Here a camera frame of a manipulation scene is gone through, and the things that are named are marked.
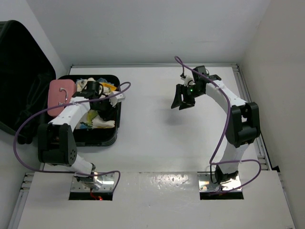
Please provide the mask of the dinosaur print cream cloth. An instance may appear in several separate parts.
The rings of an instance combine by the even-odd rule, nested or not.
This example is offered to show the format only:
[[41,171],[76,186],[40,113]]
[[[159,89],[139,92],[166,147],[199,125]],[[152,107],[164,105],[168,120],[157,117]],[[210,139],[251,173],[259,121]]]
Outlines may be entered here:
[[[95,80],[92,77],[88,79],[78,79],[76,81],[77,92],[80,92],[82,89],[84,89],[88,81],[95,81]],[[117,89],[117,87],[114,86],[113,83],[107,81],[104,78],[98,79],[97,82],[100,84],[99,93],[101,93],[103,89],[103,94],[101,95],[101,98],[109,95],[111,91],[116,91]],[[81,118],[81,120],[76,126],[76,129],[96,129],[96,128],[107,129],[114,127],[115,127],[114,120],[105,121],[100,117],[97,111],[89,110]]]

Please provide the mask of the pink vanity case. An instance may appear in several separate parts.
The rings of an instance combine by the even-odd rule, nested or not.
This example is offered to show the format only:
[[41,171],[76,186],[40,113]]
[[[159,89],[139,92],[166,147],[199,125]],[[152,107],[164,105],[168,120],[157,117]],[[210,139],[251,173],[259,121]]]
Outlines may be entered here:
[[48,108],[69,103],[76,92],[76,84],[71,79],[52,80],[48,92]]

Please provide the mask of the black suitcase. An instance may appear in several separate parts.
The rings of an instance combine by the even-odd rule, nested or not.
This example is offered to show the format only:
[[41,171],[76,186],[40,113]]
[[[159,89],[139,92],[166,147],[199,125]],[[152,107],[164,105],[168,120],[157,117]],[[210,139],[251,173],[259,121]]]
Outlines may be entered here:
[[[30,116],[47,108],[49,85],[56,72],[28,29],[19,21],[0,22],[0,129],[15,135]],[[75,129],[77,146],[111,146],[117,139],[121,105],[109,118],[117,121],[106,129]],[[39,124],[51,117],[43,113],[20,131],[19,144],[30,144]]]

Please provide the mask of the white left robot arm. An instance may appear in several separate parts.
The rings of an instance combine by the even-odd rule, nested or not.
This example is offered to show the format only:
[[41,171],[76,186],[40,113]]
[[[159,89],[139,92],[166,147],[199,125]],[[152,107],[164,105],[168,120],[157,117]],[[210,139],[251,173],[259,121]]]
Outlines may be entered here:
[[73,131],[91,105],[90,99],[100,98],[100,84],[88,82],[84,89],[73,94],[63,111],[47,124],[38,128],[38,158],[40,162],[50,165],[66,166],[75,173],[78,182],[97,191],[102,187],[102,175],[95,171],[95,165],[86,161],[77,153]]

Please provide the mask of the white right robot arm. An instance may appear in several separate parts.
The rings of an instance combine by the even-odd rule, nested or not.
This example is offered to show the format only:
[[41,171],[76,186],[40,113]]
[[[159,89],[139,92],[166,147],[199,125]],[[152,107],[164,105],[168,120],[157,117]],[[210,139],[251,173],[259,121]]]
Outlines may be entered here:
[[207,95],[227,113],[225,131],[227,145],[214,172],[217,184],[234,179],[244,152],[260,135],[259,107],[248,103],[228,89],[222,80],[213,83],[200,79],[192,85],[177,84],[171,108],[187,109],[195,105],[195,98]]

